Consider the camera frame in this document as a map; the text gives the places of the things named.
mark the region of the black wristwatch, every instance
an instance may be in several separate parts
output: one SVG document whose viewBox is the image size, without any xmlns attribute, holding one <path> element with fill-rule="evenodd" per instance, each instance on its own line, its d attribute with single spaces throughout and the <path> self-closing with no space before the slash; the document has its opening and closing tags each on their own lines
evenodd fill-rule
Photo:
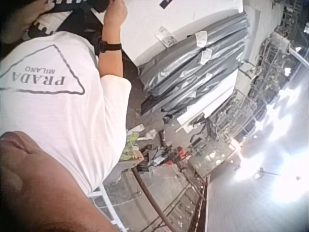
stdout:
<svg viewBox="0 0 309 232">
<path fill-rule="evenodd" d="M 99 41 L 99 49 L 101 53 L 105 53 L 106 51 L 118 51 L 122 49 L 120 44 L 108 44 L 106 41 L 102 39 Z"/>
</svg>

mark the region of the person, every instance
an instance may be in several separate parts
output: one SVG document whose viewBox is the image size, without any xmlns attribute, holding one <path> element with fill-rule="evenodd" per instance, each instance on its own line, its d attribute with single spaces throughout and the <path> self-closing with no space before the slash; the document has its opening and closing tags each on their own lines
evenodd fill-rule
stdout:
<svg viewBox="0 0 309 232">
<path fill-rule="evenodd" d="M 1 42 L 17 41 L 53 6 L 36 0 L 18 10 Z M 124 1 L 111 0 L 98 60 L 86 39 L 62 31 L 21 43 L 1 61 L 1 213 L 21 231 L 115 231 L 87 195 L 126 143 L 131 84 L 123 78 L 120 44 L 126 16 Z"/>
</svg>

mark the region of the grey plastic-wrapped bundle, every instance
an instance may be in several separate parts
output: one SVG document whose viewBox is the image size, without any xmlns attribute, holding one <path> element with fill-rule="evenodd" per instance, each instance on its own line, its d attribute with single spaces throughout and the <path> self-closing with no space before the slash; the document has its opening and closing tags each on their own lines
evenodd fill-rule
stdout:
<svg viewBox="0 0 309 232">
<path fill-rule="evenodd" d="M 247 35 L 248 35 L 247 29 L 242 29 L 229 36 L 226 36 L 225 38 L 209 46 L 208 49 L 212 51 L 212 54 L 208 62 L 218 58 L 224 52 L 228 51 L 235 45 L 244 42 Z M 153 96 L 159 96 L 164 92 L 166 92 L 168 89 L 174 87 L 175 85 L 183 81 L 186 77 L 196 73 L 199 69 L 203 68 L 203 66 L 205 65 L 201 64 L 202 55 L 203 53 L 198 54 L 190 62 L 182 66 L 176 73 L 171 74 L 168 78 L 166 78 L 164 81 L 159 83 L 159 85 L 155 86 L 148 92 Z"/>
<path fill-rule="evenodd" d="M 169 124 L 175 118 L 178 118 L 185 112 L 187 112 L 188 106 L 197 103 L 201 98 L 203 98 L 208 93 L 215 91 L 219 84 L 225 80 L 231 73 L 238 69 L 242 65 L 241 62 L 235 61 L 235 63 L 229 66 L 227 69 L 213 77 L 209 82 L 203 84 L 196 90 L 196 96 L 194 98 L 187 97 L 182 100 L 176 107 L 170 110 L 164 117 L 164 123 Z"/>
<path fill-rule="evenodd" d="M 208 33 L 205 47 L 236 31 L 247 28 L 248 25 L 249 21 L 246 14 L 240 13 L 204 28 L 203 30 Z M 149 91 L 157 86 L 173 72 L 196 57 L 202 49 L 197 47 L 196 36 L 192 35 L 155 56 L 151 61 L 140 67 L 140 80 L 144 84 L 144 90 Z"/>
<path fill-rule="evenodd" d="M 208 62 L 202 69 L 198 70 L 193 75 L 186 77 L 182 82 L 177 84 L 174 88 L 169 90 L 159 97 L 149 97 L 141 105 L 141 114 L 155 111 L 168 112 L 173 108 L 173 104 L 177 105 L 177 101 L 185 98 L 192 93 L 199 86 L 206 83 L 206 78 L 210 78 L 208 73 L 212 76 L 222 72 L 230 64 L 233 64 L 235 60 L 240 56 L 244 50 L 244 42 L 237 44 L 223 53 L 220 57 Z"/>
</svg>

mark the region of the triangle logo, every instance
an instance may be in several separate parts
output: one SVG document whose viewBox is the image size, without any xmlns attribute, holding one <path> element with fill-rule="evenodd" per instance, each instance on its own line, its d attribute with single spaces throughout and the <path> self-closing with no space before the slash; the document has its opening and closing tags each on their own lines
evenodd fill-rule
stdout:
<svg viewBox="0 0 309 232">
<path fill-rule="evenodd" d="M 24 56 L 0 71 L 0 91 L 84 95 L 85 88 L 53 44 Z"/>
</svg>

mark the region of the white t-shirt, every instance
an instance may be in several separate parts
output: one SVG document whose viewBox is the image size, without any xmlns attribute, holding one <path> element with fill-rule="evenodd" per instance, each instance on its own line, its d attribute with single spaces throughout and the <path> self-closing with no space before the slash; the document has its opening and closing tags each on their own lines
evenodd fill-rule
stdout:
<svg viewBox="0 0 309 232">
<path fill-rule="evenodd" d="M 93 46 L 68 32 L 22 43 L 0 66 L 0 135 L 29 135 L 85 194 L 119 161 L 131 90 L 97 66 Z"/>
</svg>

